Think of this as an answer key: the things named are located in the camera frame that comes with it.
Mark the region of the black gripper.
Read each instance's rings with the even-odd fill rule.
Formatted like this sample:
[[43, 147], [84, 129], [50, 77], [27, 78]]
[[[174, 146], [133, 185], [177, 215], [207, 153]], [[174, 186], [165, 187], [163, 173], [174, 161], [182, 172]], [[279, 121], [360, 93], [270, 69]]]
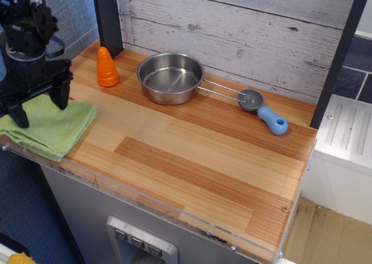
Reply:
[[1, 111], [23, 129], [29, 122], [22, 104], [45, 92], [61, 110], [69, 102], [71, 61], [68, 59], [46, 60], [46, 49], [41, 47], [35, 54], [26, 55], [10, 49], [7, 43], [1, 44], [1, 55], [6, 74], [1, 81]]

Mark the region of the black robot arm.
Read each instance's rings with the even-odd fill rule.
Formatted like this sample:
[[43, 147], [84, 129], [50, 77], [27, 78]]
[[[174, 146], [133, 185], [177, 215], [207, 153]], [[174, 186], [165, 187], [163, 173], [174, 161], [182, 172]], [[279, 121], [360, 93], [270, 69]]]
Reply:
[[59, 59], [64, 43], [45, 0], [1, 0], [1, 55], [5, 77], [1, 80], [1, 116], [9, 115], [28, 128], [23, 103], [47, 92], [64, 110], [69, 101], [71, 61]]

